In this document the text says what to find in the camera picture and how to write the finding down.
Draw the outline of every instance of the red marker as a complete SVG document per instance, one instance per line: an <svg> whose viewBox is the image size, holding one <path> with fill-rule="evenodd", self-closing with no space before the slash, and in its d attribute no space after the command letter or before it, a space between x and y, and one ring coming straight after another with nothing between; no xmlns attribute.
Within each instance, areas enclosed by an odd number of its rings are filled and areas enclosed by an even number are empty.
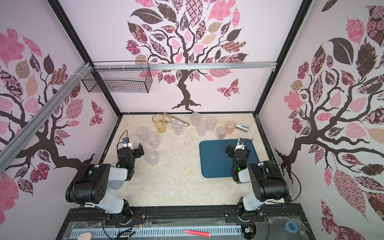
<svg viewBox="0 0 384 240"><path fill-rule="evenodd" d="M188 229L183 229L183 233L199 235L199 236L202 236L202 237L210 237L211 236L211 234L208 233L208 232L199 232L199 231L193 231L193 230L188 230Z"/></svg>

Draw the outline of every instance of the black cable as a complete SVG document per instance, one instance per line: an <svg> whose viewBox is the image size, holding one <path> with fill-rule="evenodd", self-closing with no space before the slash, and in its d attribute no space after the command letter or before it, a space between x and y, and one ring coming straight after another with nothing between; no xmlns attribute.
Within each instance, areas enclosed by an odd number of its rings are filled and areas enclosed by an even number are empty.
<svg viewBox="0 0 384 240"><path fill-rule="evenodd" d="M297 177L291 170L287 169L286 167L283 167L283 168L285 168L287 171L289 171L290 173L292 173L292 174L295 176L295 178L297 179L297 181L299 182L299 186L300 186L299 194L297 195L297 197L296 197L295 199L293 199L292 201L289 201L289 202L285 202L285 203L281 203L281 202L271 202L271 203L275 203L275 204L288 204L288 203L294 202L296 199L298 199L299 196L300 196L300 194L301 194L301 183L300 183L299 178L298 178L298 177Z"/></svg>
<svg viewBox="0 0 384 240"><path fill-rule="evenodd" d="M268 237L269 237L269 221L268 221L268 218L266 217L266 215L262 212L260 212L266 219L266 223L268 223L268 233L266 234L266 239L265 240L268 240Z"/></svg>

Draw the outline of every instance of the blue tray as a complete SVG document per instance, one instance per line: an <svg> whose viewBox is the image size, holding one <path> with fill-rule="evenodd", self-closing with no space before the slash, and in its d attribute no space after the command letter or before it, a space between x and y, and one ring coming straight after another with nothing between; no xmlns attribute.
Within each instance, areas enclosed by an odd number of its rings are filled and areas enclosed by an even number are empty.
<svg viewBox="0 0 384 240"><path fill-rule="evenodd" d="M232 158L225 153L225 148L227 145L236 146L237 141L238 139L224 139L200 142L201 173L204 177L231 177ZM259 163L253 143L248 143L247 148L251 150L247 163Z"/></svg>

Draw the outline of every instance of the metal tongs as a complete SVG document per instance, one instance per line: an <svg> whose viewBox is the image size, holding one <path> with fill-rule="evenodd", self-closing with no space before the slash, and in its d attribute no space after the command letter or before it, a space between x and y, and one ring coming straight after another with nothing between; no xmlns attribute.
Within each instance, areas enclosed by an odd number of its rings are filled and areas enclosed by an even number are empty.
<svg viewBox="0 0 384 240"><path fill-rule="evenodd" d="M176 118L176 117L174 117L174 116L171 116L171 115L169 115L168 113L164 113L164 115L165 115L167 118L174 118L174 119L180 121L180 122L176 122L176 121L172 121L172 120L168 120L168 119L166 119L166 122L174 122L174 123L177 123L177 124L181 124L181 125L189 126L189 123L184 122L183 120L180 120L180 119L178 119L178 118Z"/></svg>

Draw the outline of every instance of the butterfly decal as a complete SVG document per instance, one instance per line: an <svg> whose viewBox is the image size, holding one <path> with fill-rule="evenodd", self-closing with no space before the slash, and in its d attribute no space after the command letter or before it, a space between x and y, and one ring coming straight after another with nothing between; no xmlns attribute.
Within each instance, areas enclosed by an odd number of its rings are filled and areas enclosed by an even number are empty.
<svg viewBox="0 0 384 240"><path fill-rule="evenodd" d="M239 88L237 85L239 85L239 79L236 79L232 82L231 86L229 88L218 88L217 90L221 93L224 93L224 96L226 96L229 99L229 96L235 93L239 93Z"/></svg>
<svg viewBox="0 0 384 240"><path fill-rule="evenodd" d="M93 108L93 111L95 112L95 114L93 115L93 117L91 118L91 121L89 122L89 125L92 126L92 125L95 125L96 123L97 124L100 124L103 122L103 119L100 115L103 114L103 110L101 107L98 107L97 104L92 100L92 108Z"/></svg>

